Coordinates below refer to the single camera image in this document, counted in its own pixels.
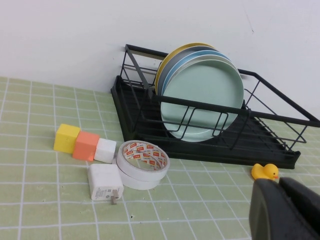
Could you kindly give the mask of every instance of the orange block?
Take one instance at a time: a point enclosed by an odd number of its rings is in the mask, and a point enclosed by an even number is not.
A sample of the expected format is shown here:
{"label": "orange block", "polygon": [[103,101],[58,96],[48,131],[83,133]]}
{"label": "orange block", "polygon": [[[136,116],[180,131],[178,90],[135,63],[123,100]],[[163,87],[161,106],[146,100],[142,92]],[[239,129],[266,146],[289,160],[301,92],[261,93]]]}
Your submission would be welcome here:
{"label": "orange block", "polygon": [[74,159],[92,162],[97,149],[100,136],[91,132],[80,131],[75,140],[75,147],[72,154]]}

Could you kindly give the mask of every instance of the double-sided tape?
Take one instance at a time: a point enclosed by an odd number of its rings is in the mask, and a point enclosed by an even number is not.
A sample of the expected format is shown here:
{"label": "double-sided tape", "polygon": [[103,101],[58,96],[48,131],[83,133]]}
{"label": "double-sided tape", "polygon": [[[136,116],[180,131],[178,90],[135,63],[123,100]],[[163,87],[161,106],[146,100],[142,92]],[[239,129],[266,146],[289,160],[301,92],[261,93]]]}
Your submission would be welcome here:
{"label": "double-sided tape", "polygon": [[[140,190],[157,186],[170,167],[170,159],[160,147],[138,140],[124,142],[113,162],[120,170],[122,183]],[[141,168],[139,162],[149,167]]]}

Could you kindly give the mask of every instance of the plate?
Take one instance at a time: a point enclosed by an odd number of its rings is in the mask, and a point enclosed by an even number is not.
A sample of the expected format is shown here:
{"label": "plate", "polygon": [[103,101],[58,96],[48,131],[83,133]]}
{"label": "plate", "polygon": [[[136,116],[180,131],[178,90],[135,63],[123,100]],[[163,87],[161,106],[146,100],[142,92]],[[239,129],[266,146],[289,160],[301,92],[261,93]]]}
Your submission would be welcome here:
{"label": "plate", "polygon": [[159,80],[159,76],[162,72],[162,70],[164,69],[165,65],[169,62],[170,59],[172,59],[176,54],[180,53],[181,51],[183,51],[184,49],[190,48],[190,47],[194,47],[194,46],[207,46],[207,47],[211,47],[214,49],[213,46],[206,44],[206,43],[201,43],[201,42],[193,42],[193,43],[189,43],[183,46],[178,47],[176,50],[174,50],[173,52],[169,53],[164,59],[163,61],[160,63],[160,66],[158,68],[158,71],[156,72],[155,75],[155,90],[157,91],[158,88],[158,80]]}
{"label": "plate", "polygon": [[[207,59],[195,62],[176,74],[163,95],[240,109],[244,87],[239,72],[232,65],[221,60]],[[186,142],[202,142],[213,138],[220,131],[205,128],[225,130],[236,119],[237,114],[229,113],[228,118],[226,114],[222,114],[220,119],[219,116],[219,112],[161,103],[162,120],[171,122],[164,123],[164,126],[174,137]],[[181,122],[187,124],[189,120],[189,124],[194,126],[177,125]]]}
{"label": "plate", "polygon": [[165,80],[162,83],[162,86],[159,85],[159,89],[161,89],[161,91],[158,94],[159,95],[163,95],[164,94],[164,91],[165,91],[168,83],[172,79],[173,74],[179,73],[184,68],[188,67],[191,64],[194,64],[195,62],[198,62],[200,60],[206,60],[206,59],[220,60],[220,61],[226,62],[227,64],[230,64],[231,66],[233,66],[236,69],[236,71],[238,71],[237,68],[232,64],[230,59],[227,58],[221,52],[218,52],[218,51],[215,51],[215,50],[202,50],[202,51],[193,52],[193,53],[185,56],[184,58],[182,58],[180,61],[178,61],[170,69],[169,73],[166,75]]}
{"label": "plate", "polygon": [[166,76],[168,75],[168,72],[176,65],[177,62],[179,62],[181,59],[192,53],[204,50],[214,50],[215,52],[217,52],[214,48],[210,46],[192,46],[182,50],[181,52],[173,56],[162,69],[158,78],[157,88],[155,89],[155,92],[157,94],[161,94]]}

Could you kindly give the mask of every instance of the dish rack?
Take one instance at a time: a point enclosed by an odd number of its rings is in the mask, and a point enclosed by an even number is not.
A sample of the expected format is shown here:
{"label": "dish rack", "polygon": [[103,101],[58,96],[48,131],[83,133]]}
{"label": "dish rack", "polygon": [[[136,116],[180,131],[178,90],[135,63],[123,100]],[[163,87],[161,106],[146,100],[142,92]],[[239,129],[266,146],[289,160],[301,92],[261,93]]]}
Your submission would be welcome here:
{"label": "dish rack", "polygon": [[[243,101],[242,108],[226,107],[203,102],[178,99],[155,94],[155,75],[157,69],[142,67],[136,57],[153,60],[163,60],[167,53],[146,49],[133,45],[125,46],[125,54],[120,75],[111,88],[113,101],[119,117],[123,138],[125,141],[142,140],[162,148],[170,158],[196,161],[228,163],[238,165],[265,165],[273,163],[279,168],[294,169],[301,153],[293,151],[296,143],[306,143],[302,134],[308,126],[320,127],[320,121],[297,105],[282,92],[264,80],[255,72],[239,69],[243,77],[252,76],[256,80],[253,90],[244,89],[248,99]],[[145,75],[153,75],[153,81],[147,81]],[[270,94],[277,95],[282,101],[302,114],[306,120],[277,115],[257,96],[259,86],[265,86]],[[250,108],[255,99],[271,113],[253,111]],[[187,106],[187,110],[207,110],[220,113],[220,117],[237,114],[235,121],[227,128],[203,127],[219,131],[217,136],[202,142],[186,142],[170,134],[161,118],[162,102]],[[292,131],[295,137],[280,137],[267,122],[275,121]],[[178,126],[200,127],[187,123],[174,123]]]}

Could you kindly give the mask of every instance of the yellow rubber duck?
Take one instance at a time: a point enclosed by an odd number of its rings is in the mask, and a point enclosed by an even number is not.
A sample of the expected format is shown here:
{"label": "yellow rubber duck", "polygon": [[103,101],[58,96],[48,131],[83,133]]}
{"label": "yellow rubber duck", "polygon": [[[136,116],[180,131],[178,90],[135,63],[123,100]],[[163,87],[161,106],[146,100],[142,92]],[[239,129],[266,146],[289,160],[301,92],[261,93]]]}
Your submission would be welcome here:
{"label": "yellow rubber duck", "polygon": [[279,170],[276,165],[268,163],[265,166],[261,166],[256,163],[251,170],[252,177],[256,179],[271,179],[275,180],[278,178]]}

